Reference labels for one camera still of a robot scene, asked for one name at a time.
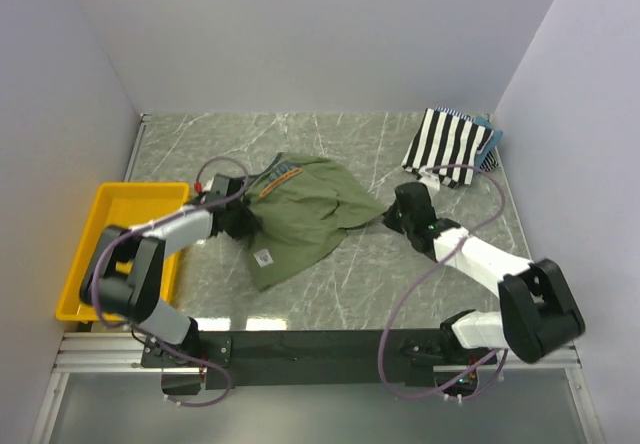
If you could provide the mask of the olive green tank top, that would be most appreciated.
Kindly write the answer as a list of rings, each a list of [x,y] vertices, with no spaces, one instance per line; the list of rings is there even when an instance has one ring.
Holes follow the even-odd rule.
[[[326,157],[279,153],[245,194],[259,229],[245,240],[256,289],[280,284],[327,257],[386,207],[343,165]]]

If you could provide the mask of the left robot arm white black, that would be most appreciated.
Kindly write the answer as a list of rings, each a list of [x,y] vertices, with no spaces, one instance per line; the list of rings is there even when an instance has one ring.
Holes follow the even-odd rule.
[[[80,301],[114,314],[164,342],[164,353],[186,366],[205,355],[197,322],[161,296],[165,260],[220,233],[241,240],[260,224],[245,190],[251,179],[216,175],[179,209],[145,224],[107,226],[79,290]]]

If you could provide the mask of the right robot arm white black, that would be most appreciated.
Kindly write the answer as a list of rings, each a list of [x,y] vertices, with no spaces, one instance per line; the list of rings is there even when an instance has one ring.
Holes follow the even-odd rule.
[[[533,364],[586,331],[557,263],[509,254],[461,224],[439,218],[423,183],[395,189],[384,224],[404,235],[418,253],[461,272],[499,300],[495,312],[466,310],[441,323],[436,349],[447,361],[460,363],[484,348],[510,350]]]

